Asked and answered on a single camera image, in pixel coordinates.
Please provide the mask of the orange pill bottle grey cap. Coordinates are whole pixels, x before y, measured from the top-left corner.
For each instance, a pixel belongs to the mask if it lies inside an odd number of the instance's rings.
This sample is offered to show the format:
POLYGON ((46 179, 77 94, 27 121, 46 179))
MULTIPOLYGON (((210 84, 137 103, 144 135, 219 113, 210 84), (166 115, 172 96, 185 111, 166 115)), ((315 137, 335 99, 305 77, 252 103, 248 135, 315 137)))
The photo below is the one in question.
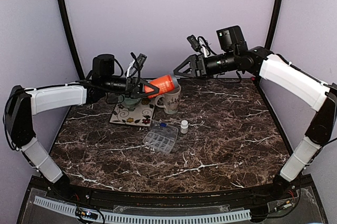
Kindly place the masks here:
POLYGON ((162 76, 150 81, 149 83, 159 88, 159 92, 157 94, 148 95, 149 99, 168 93, 179 87, 177 78, 173 74, 162 76))

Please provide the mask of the clear plastic pill organizer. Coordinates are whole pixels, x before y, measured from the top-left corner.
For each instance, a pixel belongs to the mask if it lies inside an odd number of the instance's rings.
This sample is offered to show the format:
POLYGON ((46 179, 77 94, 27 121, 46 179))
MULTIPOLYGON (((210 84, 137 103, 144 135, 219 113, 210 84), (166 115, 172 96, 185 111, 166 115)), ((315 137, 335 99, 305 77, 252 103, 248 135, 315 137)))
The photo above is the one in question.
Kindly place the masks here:
POLYGON ((155 151, 169 154, 177 139, 178 128, 164 122, 152 120, 143 144, 155 151))

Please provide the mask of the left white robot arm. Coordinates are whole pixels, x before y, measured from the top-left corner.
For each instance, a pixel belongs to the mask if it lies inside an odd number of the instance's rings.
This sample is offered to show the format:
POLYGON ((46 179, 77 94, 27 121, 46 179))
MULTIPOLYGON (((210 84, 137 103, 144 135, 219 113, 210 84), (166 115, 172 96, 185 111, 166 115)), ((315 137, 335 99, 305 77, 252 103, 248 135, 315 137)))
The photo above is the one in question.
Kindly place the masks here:
POLYGON ((93 59, 87 77, 76 82, 38 88, 14 86, 4 107, 3 125, 11 150, 20 151, 45 179, 55 184, 53 191, 63 201, 74 197, 67 175, 50 157, 38 141, 33 128, 33 116, 63 107, 93 104, 111 93, 127 98, 142 98, 158 94, 160 89, 141 78, 146 56, 131 55, 131 67, 137 75, 115 75, 117 60, 112 54, 101 54, 93 59))

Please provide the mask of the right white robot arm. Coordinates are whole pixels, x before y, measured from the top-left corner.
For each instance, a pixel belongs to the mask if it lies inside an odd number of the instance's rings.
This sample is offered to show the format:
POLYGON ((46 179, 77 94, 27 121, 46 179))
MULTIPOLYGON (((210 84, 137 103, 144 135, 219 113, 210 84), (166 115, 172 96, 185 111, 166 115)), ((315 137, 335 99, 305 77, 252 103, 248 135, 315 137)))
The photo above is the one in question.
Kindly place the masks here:
POLYGON ((269 196, 281 199, 289 191, 288 182, 310 164, 313 157, 331 141, 336 122, 336 84, 327 84, 288 62, 280 54, 257 46, 248 49, 242 30, 232 26, 217 30, 222 54, 215 54, 203 38, 187 37, 196 52, 178 65, 174 74, 187 78, 209 78, 226 72, 248 72, 269 80, 306 102, 315 112, 303 139, 279 171, 269 196))

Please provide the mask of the light green ceramic bowl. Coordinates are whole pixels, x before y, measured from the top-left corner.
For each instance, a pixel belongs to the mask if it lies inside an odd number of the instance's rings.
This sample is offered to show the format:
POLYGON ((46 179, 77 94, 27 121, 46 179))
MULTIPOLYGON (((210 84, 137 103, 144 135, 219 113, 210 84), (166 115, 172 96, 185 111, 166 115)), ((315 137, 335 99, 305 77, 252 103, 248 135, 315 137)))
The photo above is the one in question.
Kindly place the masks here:
POLYGON ((123 95, 118 97, 118 108, 120 109, 127 109, 128 111, 134 111, 135 108, 139 105, 141 102, 141 98, 127 98, 123 95))

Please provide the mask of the cream ceramic mug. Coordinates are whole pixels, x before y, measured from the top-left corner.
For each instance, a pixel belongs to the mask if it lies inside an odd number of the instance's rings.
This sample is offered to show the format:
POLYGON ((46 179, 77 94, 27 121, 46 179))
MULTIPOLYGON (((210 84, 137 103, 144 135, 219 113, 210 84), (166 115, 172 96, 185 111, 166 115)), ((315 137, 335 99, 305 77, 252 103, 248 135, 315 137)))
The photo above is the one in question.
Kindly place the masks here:
POLYGON ((176 114, 180 104, 180 95, 181 86, 178 85, 174 90, 155 97, 155 106, 163 108, 166 114, 176 114))

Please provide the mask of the floral rectangular ceramic plate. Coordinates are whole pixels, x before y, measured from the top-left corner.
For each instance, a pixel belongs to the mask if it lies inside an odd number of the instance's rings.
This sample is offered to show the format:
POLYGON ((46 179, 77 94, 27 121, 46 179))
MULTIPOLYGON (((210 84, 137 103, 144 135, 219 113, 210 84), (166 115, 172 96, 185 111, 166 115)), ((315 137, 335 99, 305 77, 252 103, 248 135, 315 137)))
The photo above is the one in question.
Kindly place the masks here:
POLYGON ((112 112, 110 123, 127 126, 149 127, 153 117, 154 108, 154 99, 149 98, 142 98, 141 102, 134 111, 120 109, 116 105, 112 112))

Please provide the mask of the small white pill bottle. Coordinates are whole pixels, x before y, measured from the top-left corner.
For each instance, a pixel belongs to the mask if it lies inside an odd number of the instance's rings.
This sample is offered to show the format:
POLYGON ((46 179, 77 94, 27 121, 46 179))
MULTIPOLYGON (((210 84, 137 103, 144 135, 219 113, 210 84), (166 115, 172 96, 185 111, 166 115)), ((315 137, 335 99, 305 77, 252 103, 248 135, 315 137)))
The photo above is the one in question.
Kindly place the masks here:
POLYGON ((187 120, 182 120, 180 124, 180 132, 186 134, 189 130, 189 122, 187 120))

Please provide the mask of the right black frame post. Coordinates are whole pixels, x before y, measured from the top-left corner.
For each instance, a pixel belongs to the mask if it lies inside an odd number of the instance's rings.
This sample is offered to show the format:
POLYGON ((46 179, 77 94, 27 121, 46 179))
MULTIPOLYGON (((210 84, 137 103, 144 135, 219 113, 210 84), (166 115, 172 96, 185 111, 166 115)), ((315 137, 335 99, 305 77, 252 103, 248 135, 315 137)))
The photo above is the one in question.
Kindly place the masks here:
POLYGON ((279 19, 279 14, 281 10, 282 0, 274 0, 273 11, 270 19, 269 29, 266 36, 266 41, 264 47, 266 49, 271 49, 274 35, 276 32, 277 22, 279 19))

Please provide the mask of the black frame post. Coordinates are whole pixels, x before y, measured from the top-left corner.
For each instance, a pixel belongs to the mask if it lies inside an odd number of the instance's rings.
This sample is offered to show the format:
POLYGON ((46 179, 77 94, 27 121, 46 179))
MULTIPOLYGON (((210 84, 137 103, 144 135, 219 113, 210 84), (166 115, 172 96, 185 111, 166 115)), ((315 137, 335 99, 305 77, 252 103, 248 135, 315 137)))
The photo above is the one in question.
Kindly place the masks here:
POLYGON ((270 19, 269 29, 266 36, 266 41, 264 47, 266 49, 271 49, 274 35, 276 32, 277 22, 279 19, 279 14, 281 10, 282 0, 274 0, 273 11, 270 19))
POLYGON ((71 24, 70 24, 68 12, 67 12, 66 1, 57 0, 57 3, 58 3, 58 8, 59 8, 62 24, 63 24, 64 33, 66 36, 66 40, 68 43, 68 47, 71 53, 71 58, 72 58, 77 76, 79 77, 79 79, 84 79, 85 74, 84 74, 83 67, 80 62, 80 58, 79 58, 77 48, 75 45, 75 40, 73 37, 72 28, 71 28, 71 24))

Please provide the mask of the black front rail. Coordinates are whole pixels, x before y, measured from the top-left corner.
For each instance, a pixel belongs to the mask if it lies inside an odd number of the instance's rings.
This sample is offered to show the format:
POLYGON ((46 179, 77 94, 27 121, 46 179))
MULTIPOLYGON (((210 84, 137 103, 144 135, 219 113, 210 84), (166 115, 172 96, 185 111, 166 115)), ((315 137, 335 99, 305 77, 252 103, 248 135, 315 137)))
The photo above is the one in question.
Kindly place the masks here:
POLYGON ((102 208, 112 208, 114 205, 136 207, 199 207, 215 206, 228 203, 233 206, 263 206, 272 200, 285 199, 298 195, 292 188, 283 193, 272 192, 271 184, 252 188, 234 189, 201 193, 168 193, 152 194, 140 192, 122 192, 104 189, 95 189, 76 185, 69 185, 69 195, 66 196, 51 184, 47 184, 49 195, 57 198, 73 200, 83 205, 91 205, 102 208))

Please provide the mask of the left black frame post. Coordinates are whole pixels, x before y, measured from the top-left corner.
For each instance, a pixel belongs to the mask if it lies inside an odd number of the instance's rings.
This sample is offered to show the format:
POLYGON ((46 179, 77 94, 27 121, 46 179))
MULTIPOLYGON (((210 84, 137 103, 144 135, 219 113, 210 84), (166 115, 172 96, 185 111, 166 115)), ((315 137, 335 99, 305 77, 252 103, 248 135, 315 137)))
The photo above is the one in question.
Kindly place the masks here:
POLYGON ((75 40, 73 37, 72 28, 71 28, 71 24, 70 24, 68 12, 67 12, 66 1, 57 0, 57 3, 58 3, 58 8, 59 8, 62 24, 63 24, 64 33, 66 36, 66 40, 68 43, 68 47, 71 53, 71 58, 72 58, 77 76, 79 77, 79 79, 84 79, 85 74, 84 74, 83 67, 80 62, 80 58, 79 58, 77 48, 75 45, 75 40))

